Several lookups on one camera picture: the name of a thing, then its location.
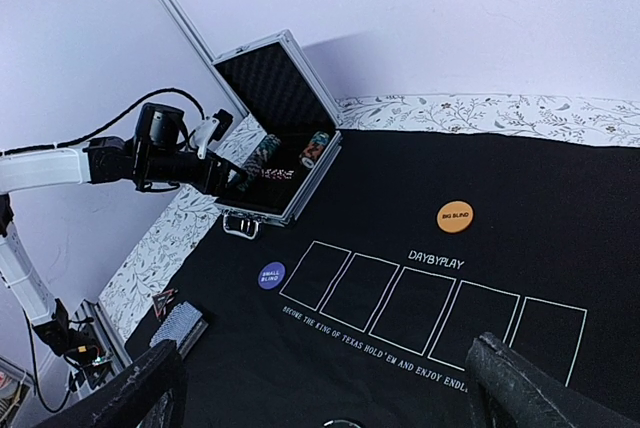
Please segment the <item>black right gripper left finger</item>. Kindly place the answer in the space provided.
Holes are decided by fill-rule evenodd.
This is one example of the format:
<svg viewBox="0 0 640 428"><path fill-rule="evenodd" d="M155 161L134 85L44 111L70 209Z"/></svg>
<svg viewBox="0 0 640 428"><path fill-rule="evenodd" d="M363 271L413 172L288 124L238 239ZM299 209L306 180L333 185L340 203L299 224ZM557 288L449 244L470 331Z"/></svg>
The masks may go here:
<svg viewBox="0 0 640 428"><path fill-rule="evenodd" d="M181 427L186 410L186 368L176 342L147 350L107 385L41 427Z"/></svg>

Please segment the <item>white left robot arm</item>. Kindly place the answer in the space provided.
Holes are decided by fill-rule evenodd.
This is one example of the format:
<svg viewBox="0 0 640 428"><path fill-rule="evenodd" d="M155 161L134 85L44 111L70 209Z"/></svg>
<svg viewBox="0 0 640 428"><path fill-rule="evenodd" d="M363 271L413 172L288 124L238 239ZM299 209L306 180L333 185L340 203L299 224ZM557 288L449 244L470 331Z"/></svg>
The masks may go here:
<svg viewBox="0 0 640 428"><path fill-rule="evenodd" d="M106 124L134 98L1 102L1 146L68 141ZM147 311L152 291L181 267L212 225L212 215L183 213L174 193L135 190L130 181L70 184L11 196L20 239L43 281L65 306L97 301Z"/></svg>

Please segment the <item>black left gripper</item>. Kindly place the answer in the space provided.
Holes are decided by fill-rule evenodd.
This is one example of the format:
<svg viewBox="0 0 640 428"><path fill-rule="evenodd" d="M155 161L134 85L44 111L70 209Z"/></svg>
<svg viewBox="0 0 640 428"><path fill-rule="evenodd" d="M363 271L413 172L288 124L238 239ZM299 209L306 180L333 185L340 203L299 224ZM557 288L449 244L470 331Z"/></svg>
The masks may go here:
<svg viewBox="0 0 640 428"><path fill-rule="evenodd" d="M187 144L194 139L187 132L180 109L146 103L134 135L95 138L83 149L89 161L89 182L101 184L130 180L139 192L164 191L188 184L202 194L240 197L250 184L250 173L235 171L235 165L207 149L203 157Z"/></svg>

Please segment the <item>floral white tablecloth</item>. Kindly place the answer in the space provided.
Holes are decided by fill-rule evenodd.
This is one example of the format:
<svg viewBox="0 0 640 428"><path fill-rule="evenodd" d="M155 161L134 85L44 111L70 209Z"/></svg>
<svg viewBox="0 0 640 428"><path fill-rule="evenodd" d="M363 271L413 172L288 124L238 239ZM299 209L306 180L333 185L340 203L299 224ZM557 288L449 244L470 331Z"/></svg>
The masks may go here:
<svg viewBox="0 0 640 428"><path fill-rule="evenodd" d="M337 268L312 272L310 245L339 260L362 253L397 268L442 274L595 311L639 299L639 105L515 94L353 97L340 103L337 159L291 228L255 241L225 234L210 198L186 188L183 213L212 215L183 264L203 267L207 296L229 289L244 261L283 261L287 296L320 309ZM439 229L450 201L474 209L469 228ZM129 338L148 313L101 304Z"/></svg>

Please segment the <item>blue patterned card deck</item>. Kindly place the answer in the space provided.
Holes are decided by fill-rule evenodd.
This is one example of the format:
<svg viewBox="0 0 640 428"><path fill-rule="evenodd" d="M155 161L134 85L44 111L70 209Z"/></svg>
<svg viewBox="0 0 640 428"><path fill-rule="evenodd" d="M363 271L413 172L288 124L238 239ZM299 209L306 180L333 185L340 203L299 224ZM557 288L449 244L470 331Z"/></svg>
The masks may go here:
<svg viewBox="0 0 640 428"><path fill-rule="evenodd" d="M174 341L182 358L194 347L209 323L203 313L189 302L176 305L152 336L149 347L163 341Z"/></svg>

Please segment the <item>long poker chip stack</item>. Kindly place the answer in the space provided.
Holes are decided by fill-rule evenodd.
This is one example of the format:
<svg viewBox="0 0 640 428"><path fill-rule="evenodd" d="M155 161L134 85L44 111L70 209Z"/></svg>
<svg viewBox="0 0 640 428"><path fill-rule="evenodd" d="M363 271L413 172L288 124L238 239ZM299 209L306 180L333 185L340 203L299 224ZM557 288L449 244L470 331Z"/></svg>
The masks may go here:
<svg viewBox="0 0 640 428"><path fill-rule="evenodd" d="M281 140L273 134L266 135L260 141L242 165L242 169L246 172L246 179L237 186L240 191L246 191L250 184L260 176L263 167L280 145Z"/></svg>

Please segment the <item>purple small blind button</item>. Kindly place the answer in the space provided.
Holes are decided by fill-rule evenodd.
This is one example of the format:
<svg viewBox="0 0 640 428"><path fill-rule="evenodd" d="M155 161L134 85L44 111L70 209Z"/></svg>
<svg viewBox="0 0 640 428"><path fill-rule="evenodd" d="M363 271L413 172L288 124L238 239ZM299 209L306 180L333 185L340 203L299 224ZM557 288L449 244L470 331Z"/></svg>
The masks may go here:
<svg viewBox="0 0 640 428"><path fill-rule="evenodd" d="M278 287L286 277L286 267L283 263L274 261L266 264L258 276L261 289L272 290Z"/></svg>

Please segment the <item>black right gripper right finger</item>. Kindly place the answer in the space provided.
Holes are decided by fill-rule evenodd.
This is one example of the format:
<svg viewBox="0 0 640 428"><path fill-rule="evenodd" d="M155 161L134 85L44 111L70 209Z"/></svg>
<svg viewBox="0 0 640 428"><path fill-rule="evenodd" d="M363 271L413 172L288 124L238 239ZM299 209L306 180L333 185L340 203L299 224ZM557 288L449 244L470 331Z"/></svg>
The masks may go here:
<svg viewBox="0 0 640 428"><path fill-rule="evenodd" d="M490 332L466 360L473 427L633 427L635 422L551 378Z"/></svg>

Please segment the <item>black poker mat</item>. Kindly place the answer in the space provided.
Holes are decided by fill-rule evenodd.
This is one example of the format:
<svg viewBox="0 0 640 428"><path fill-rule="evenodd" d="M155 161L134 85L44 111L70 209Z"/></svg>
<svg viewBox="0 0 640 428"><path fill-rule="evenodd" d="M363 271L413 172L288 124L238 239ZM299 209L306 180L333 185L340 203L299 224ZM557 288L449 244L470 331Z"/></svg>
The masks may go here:
<svg viewBox="0 0 640 428"><path fill-rule="evenodd" d="M268 263L283 282L261 289ZM466 427L464 359L484 332L564 386L639 416L639 303L595 311L484 283L397 268L362 253L339 260L310 245L312 272L337 268L320 309L286 295L275 258L244 261L230 288L207 296L202 266L172 278L209 327L186 358L188 427L318 427L348 418L367 427Z"/></svg>

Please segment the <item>aluminium poker chip case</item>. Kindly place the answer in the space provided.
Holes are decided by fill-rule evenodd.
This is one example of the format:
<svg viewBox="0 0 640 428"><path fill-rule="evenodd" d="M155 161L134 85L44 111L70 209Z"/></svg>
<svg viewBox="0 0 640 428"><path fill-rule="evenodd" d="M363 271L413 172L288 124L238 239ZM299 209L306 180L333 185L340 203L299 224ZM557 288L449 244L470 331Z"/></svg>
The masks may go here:
<svg viewBox="0 0 640 428"><path fill-rule="evenodd" d="M288 30L222 55L214 68L233 100L258 125L258 144L269 134L281 140L263 169L296 172L288 181L268 180L260 174L240 197L217 199L223 231L253 240L263 226L287 227L301 215L341 149L339 110ZM299 156L318 131L328 133L330 142L314 168L307 169Z"/></svg>

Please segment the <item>orange big blind button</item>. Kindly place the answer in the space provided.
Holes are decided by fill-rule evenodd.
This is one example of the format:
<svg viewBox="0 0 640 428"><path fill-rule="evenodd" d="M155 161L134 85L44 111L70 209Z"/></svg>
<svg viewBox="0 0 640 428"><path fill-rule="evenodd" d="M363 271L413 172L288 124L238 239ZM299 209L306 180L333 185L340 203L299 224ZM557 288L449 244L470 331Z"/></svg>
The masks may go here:
<svg viewBox="0 0 640 428"><path fill-rule="evenodd" d="M470 227L474 219L474 209L466 201L455 200L444 204L436 215L440 230L448 234L458 234Z"/></svg>

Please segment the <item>clear dealer button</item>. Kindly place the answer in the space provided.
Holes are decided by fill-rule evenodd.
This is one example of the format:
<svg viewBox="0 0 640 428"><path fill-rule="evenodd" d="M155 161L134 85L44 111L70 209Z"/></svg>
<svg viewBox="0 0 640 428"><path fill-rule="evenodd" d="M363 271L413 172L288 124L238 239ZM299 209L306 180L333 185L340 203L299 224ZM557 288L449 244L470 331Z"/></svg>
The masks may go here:
<svg viewBox="0 0 640 428"><path fill-rule="evenodd" d="M322 424L323 428L365 428L365 425L357 420L348 418L334 418L325 421Z"/></svg>

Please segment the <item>red dice row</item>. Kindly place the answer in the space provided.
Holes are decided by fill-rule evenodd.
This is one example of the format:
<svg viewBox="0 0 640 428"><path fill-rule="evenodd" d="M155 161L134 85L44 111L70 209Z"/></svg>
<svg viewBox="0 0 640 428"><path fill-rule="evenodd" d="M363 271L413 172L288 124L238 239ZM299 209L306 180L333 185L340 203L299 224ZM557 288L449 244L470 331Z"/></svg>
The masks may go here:
<svg viewBox="0 0 640 428"><path fill-rule="evenodd" d="M292 180L296 172L291 169L267 168L261 170L261 177L268 180L288 181Z"/></svg>

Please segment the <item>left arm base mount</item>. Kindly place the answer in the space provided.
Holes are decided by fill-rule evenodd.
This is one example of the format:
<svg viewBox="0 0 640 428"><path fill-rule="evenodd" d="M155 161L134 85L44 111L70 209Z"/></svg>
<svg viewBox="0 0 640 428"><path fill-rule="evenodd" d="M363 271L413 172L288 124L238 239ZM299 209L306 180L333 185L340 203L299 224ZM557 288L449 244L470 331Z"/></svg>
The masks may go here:
<svg viewBox="0 0 640 428"><path fill-rule="evenodd" d="M79 388L86 384L93 392L116 375L116 349L96 303L84 300L70 315L55 298L52 314L32 328L40 341L80 375Z"/></svg>

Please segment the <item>red triangle all-in marker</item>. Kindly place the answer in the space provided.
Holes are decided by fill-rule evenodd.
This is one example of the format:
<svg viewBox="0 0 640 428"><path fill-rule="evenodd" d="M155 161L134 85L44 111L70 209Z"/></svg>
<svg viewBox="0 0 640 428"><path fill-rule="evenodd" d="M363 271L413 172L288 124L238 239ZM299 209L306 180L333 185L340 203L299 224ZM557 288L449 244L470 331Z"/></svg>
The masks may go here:
<svg viewBox="0 0 640 428"><path fill-rule="evenodd" d="M166 318L168 307L175 300L177 293L177 289L170 288L152 296L154 315L159 322Z"/></svg>

